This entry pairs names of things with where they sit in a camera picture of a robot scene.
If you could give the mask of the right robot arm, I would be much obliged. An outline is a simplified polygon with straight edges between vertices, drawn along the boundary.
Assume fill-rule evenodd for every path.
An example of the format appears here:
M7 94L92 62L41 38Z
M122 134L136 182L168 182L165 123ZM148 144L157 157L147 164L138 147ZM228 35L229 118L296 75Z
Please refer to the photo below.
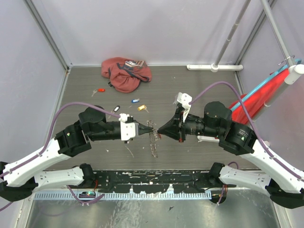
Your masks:
M304 205L303 171L293 168L273 151L265 151L254 131L232 120L232 111L221 102L210 102L204 107L204 116L189 114L177 105L174 116L158 133L183 142L187 135L207 136L218 139L219 147L240 156L257 166L263 173L233 169L222 163L213 163L208 180L213 187L237 185L259 191L285 208L295 209Z

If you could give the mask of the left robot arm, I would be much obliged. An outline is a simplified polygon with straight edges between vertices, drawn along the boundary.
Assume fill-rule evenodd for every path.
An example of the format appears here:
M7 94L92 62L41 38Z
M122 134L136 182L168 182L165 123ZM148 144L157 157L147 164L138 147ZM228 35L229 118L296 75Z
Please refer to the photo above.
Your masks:
M32 154L16 162L0 163L2 198L15 202L42 189L63 186L90 188L95 184L96 177L89 164L83 163L61 171L47 171L47 168L90 150L90 142L128 142L139 135L153 132L152 127L137 122L129 114L123 114L118 121L108 122L100 106L86 108L78 118Z

